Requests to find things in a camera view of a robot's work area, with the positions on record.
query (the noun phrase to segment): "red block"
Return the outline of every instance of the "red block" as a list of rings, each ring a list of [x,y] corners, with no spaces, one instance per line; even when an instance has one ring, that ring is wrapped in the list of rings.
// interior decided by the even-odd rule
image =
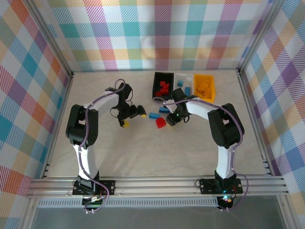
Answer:
[[[170,87],[170,84],[167,83],[166,85],[163,86],[164,89],[168,89]]]
[[[155,95],[156,95],[157,97],[160,97],[160,96],[162,96],[162,92],[156,92]]]
[[[162,89],[160,89],[160,92],[161,92],[163,95],[167,95],[167,94],[168,94],[168,89],[162,88]]]
[[[162,128],[162,127],[166,126],[166,121],[164,120],[164,118],[157,118],[156,124],[157,124],[158,128]]]

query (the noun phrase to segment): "white floor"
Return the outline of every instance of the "white floor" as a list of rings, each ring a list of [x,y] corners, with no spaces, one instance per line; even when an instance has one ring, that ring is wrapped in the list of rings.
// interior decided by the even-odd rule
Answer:
[[[243,144],[238,148],[234,168],[243,174],[264,174],[262,157],[256,142],[244,98],[234,70],[168,71],[214,75],[215,103],[232,103],[244,125]],[[143,105],[146,113],[158,113],[152,101],[154,71],[76,73],[63,116],[48,177],[75,177],[76,153],[65,136],[70,109],[100,96],[104,89],[123,78],[133,88],[133,103]],[[158,129],[155,120],[137,116],[121,128],[118,120],[106,113],[99,119],[99,137],[95,159],[101,176],[135,175],[212,175],[217,166],[217,145],[208,121],[192,115],[187,124]]]

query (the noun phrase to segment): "aluminum rail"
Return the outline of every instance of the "aluminum rail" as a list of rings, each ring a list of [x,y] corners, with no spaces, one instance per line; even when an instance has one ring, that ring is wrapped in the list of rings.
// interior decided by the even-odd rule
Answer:
[[[283,177],[248,175],[249,196],[287,195]],[[115,192],[111,197],[152,198],[152,197],[211,197],[217,194],[202,195],[195,186],[197,178],[213,176],[169,176],[169,177],[101,177],[101,180],[115,180]],[[243,189],[246,180],[241,179]],[[35,179],[28,191],[28,198],[79,198],[72,196],[72,182],[75,177]]]

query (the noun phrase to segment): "colorful checkered backdrop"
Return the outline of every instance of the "colorful checkered backdrop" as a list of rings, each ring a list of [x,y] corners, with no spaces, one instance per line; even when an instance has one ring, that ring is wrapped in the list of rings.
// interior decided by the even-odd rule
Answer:
[[[21,0],[0,0],[0,229],[39,178],[68,77]]]
[[[35,0],[75,71],[236,68],[273,0]]]
[[[286,0],[244,79],[276,175],[305,228],[305,0]]]

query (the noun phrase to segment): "blue block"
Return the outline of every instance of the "blue block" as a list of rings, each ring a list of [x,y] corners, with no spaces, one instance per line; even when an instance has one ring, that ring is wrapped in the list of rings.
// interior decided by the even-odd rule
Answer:
[[[191,95],[191,88],[190,87],[185,87],[184,93],[185,93],[186,96],[190,96]]]
[[[178,87],[182,87],[183,86],[183,81],[182,80],[179,80],[178,83],[177,83]]]
[[[166,113],[166,114],[169,114],[170,113],[170,110],[168,108],[165,108],[163,106],[160,106],[159,108],[159,113]]]
[[[160,117],[161,117],[160,114],[152,113],[152,112],[149,113],[149,118],[157,119],[157,118],[160,118]]]

